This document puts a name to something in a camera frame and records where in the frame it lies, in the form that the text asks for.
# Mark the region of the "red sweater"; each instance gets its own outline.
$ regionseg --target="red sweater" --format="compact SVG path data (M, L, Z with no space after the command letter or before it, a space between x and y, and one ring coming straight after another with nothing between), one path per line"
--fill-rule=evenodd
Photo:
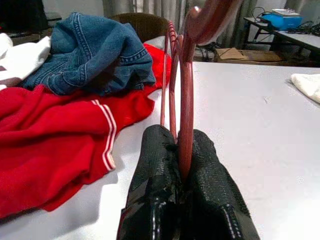
M145 47L156 84L144 90L107 97L57 96L42 85L0 91L0 218L30 208L52 211L116 167L115 137L152 113L148 95L162 86L164 53Z

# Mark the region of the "table surface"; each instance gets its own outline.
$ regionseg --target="table surface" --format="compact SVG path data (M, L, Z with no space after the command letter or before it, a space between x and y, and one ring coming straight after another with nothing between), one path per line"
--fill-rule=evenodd
M315 239L320 215L320 105L288 79L293 73L318 74L319 68L194 62L193 72L194 128L215 142L261 239ZM115 171L52 212L38 210L0 222L0 239L116 239L143 131L160 121L161 93L150 97L156 101L152 115L121 131L115 141Z
M260 23L255 22L255 19L253 17L245 17L245 20L250 22L251 24L254 24L256 26L266 27L266 23ZM297 33L287 33L286 31L276 31L276 30L270 30L268 32L274 32L277 33L280 37L285 37L288 41L294 41L295 43L302 43L306 44L312 48L320 50L320 37L315 36L313 34L297 34Z

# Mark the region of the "blue jeans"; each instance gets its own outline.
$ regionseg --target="blue jeans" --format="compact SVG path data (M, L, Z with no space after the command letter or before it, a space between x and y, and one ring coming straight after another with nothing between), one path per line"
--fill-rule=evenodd
M22 87L44 84L57 95L79 88L106 95L156 81L152 57L128 23L74 12L55 25L50 53ZM94 84L99 74L108 78Z

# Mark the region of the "wooden hanger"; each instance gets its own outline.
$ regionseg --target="wooden hanger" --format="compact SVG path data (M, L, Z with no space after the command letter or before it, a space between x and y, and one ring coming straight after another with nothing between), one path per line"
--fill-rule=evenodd
M193 56L196 44L206 44L215 39L227 26L229 20L237 13L242 0L207 0L203 9L191 8L185 18L183 35L177 35L173 23L168 24L165 36L163 82L161 98L160 124L165 124L165 94L168 40L171 46L171 75L169 82L170 131L177 142L175 85L178 61L181 76L181 112L180 133L178 140L179 170L182 181L188 177L193 144L194 130L194 84Z

